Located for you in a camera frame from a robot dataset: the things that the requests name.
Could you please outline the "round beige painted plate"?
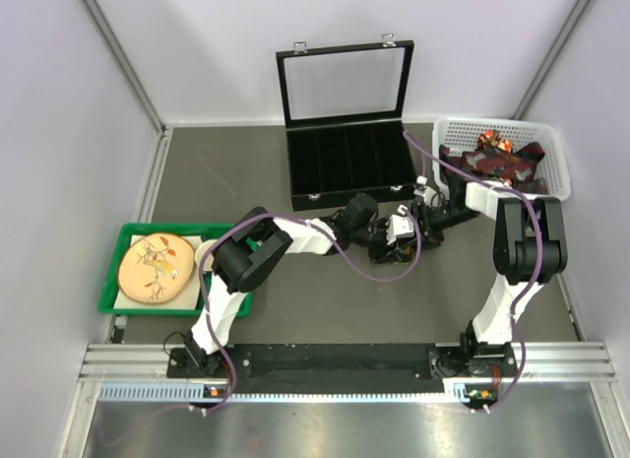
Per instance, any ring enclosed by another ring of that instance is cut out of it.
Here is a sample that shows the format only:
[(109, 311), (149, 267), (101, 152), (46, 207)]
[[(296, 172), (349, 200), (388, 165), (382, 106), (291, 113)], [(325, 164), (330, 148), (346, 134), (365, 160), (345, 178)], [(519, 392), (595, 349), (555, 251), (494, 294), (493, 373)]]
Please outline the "round beige painted plate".
[(141, 304), (166, 304), (186, 287), (194, 269), (194, 249), (185, 238), (165, 232), (142, 236), (119, 265), (119, 289)]

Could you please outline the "red floral rolled tie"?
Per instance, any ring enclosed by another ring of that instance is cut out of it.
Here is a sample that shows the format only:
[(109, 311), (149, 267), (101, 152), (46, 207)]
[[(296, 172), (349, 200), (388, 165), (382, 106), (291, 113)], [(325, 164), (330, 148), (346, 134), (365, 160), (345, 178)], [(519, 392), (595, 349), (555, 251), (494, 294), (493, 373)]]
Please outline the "red floral rolled tie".
[(513, 152), (512, 141), (504, 138), (497, 130), (488, 130), (479, 135), (476, 141), (476, 149), (478, 151), (489, 148), (498, 149), (507, 153)]

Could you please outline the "dark red patterned tie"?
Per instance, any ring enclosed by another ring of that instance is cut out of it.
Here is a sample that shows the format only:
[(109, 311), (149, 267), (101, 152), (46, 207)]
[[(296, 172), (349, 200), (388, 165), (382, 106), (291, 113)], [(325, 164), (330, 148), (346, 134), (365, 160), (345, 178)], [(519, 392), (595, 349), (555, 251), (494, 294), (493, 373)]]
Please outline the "dark red patterned tie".
[(439, 156), (448, 164), (480, 179), (507, 183), (521, 192), (548, 193), (546, 179), (536, 176), (537, 166), (545, 158), (545, 152), (538, 142), (531, 142), (516, 152), (487, 146), (462, 152), (460, 156), (453, 156), (445, 145), (440, 145)]

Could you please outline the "white perforated plastic basket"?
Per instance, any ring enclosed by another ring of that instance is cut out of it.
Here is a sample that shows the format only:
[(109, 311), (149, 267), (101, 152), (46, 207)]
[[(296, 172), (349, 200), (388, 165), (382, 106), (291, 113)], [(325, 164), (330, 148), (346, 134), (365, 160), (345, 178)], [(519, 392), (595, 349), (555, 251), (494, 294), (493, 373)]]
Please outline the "white perforated plastic basket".
[(439, 149), (444, 146), (451, 156), (459, 157), (464, 151), (473, 151), (478, 137), (489, 130), (496, 130), (501, 137), (510, 140), (514, 150), (538, 142), (545, 156), (535, 176), (545, 179), (551, 196), (561, 201), (570, 197), (571, 178), (563, 138), (555, 128), (544, 123), (478, 117), (439, 118), (433, 126), (432, 153), (439, 157)]

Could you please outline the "green plastic tray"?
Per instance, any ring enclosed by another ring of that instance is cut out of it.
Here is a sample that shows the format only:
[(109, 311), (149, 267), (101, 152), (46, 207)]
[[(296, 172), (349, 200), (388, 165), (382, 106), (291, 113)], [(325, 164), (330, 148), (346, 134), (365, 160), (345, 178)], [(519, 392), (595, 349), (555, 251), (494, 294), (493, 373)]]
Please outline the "green plastic tray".
[(203, 310), (204, 302), (199, 281), (195, 280), (197, 275), (192, 276), (185, 291), (171, 302), (146, 305), (131, 300), (119, 290), (117, 282), (119, 265), (131, 244), (148, 234), (172, 233), (185, 238), (194, 249), (197, 249), (202, 241), (219, 239), (231, 228), (232, 224), (129, 223), (123, 225), (107, 269), (97, 310), (102, 314), (127, 316), (198, 316)]

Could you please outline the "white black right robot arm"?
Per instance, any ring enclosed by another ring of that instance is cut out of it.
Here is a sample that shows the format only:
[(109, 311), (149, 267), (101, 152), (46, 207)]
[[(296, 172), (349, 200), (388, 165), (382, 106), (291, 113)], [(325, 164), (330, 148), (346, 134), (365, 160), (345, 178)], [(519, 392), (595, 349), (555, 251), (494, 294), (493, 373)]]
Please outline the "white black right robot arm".
[(447, 378), (515, 372), (516, 324), (531, 299), (568, 262), (561, 203), (551, 196), (520, 197), (501, 184), (466, 182), (456, 175), (449, 184), (449, 193), (443, 195), (429, 187), (425, 177), (416, 181), (412, 211), (423, 247), (438, 246), (445, 229), (484, 215), (494, 222), (497, 275), (459, 345), (429, 349), (431, 373)]

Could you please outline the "orange blue leaf-pattern tie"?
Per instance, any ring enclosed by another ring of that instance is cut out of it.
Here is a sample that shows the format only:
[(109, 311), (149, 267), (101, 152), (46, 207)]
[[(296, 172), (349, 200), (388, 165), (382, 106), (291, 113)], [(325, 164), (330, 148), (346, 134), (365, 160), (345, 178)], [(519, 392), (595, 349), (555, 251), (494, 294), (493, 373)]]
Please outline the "orange blue leaf-pattern tie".
[(398, 241), (388, 254), (390, 264), (408, 264), (413, 261), (417, 251), (415, 240)]

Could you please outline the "black glass-lid storage case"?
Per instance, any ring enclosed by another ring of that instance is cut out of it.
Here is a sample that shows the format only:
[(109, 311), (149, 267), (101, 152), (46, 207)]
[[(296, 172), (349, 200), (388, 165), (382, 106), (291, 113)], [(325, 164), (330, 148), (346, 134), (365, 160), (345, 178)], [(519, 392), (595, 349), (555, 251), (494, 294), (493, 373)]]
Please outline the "black glass-lid storage case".
[(416, 175), (403, 132), (411, 40), (309, 47), (276, 63), (294, 211), (341, 207), (359, 193), (411, 198)]

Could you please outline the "cream ceramic cup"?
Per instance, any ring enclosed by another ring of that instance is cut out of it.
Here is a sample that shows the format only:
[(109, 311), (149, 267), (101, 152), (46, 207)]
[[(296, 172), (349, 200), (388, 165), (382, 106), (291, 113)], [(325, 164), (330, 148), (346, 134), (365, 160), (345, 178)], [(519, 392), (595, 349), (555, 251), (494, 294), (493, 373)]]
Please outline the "cream ceramic cup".
[(214, 255), (211, 252), (211, 248), (215, 243), (215, 239), (204, 240), (195, 251), (195, 263), (204, 273), (213, 271)]

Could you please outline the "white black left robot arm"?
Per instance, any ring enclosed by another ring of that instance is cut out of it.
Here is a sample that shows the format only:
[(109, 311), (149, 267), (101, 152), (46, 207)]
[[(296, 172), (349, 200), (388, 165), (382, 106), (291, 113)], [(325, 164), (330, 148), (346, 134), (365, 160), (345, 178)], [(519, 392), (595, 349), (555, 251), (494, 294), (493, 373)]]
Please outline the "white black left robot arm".
[(344, 256), (352, 245), (368, 250), (374, 263), (401, 263), (404, 254), (415, 264), (421, 236), (410, 208), (376, 219), (378, 203), (367, 194), (353, 197), (332, 215), (303, 220), (256, 207), (209, 246), (199, 261), (199, 275), (212, 259), (211, 280), (203, 283), (204, 307), (186, 334), (189, 363), (202, 375), (217, 373), (236, 314), (247, 295), (264, 284), (288, 254)]

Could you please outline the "aluminium frame rail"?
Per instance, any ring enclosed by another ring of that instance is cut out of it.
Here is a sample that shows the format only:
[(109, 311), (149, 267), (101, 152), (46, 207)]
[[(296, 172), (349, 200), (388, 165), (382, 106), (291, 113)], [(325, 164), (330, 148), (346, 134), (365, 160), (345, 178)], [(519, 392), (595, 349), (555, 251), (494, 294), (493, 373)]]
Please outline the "aluminium frame rail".
[[(515, 346), (525, 359), (522, 382), (610, 382), (616, 373), (602, 342), (536, 343)], [(87, 348), (80, 377), (84, 380), (140, 381), (166, 379), (168, 356), (159, 345), (100, 345)]]

